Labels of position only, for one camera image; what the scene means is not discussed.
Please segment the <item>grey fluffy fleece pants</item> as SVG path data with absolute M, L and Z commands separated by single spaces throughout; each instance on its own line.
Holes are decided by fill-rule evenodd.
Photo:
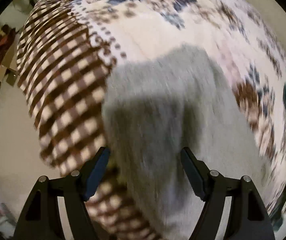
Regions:
M 230 178 L 248 175 L 265 192 L 267 159 L 222 69 L 199 47 L 184 44 L 115 68 L 102 118 L 129 194 L 165 239 L 188 239 L 203 208 L 180 163 L 184 147 L 208 168 Z

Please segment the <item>floral and checkered bed blanket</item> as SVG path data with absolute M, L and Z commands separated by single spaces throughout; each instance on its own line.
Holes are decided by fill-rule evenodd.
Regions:
M 16 62 L 42 160 L 66 177 L 109 148 L 102 107 L 112 71 L 184 44 L 222 69 L 270 167 L 259 194 L 271 214 L 286 184 L 286 51 L 245 0 L 40 0 Z M 118 239 L 165 239 L 136 206 L 111 150 L 85 206 Z

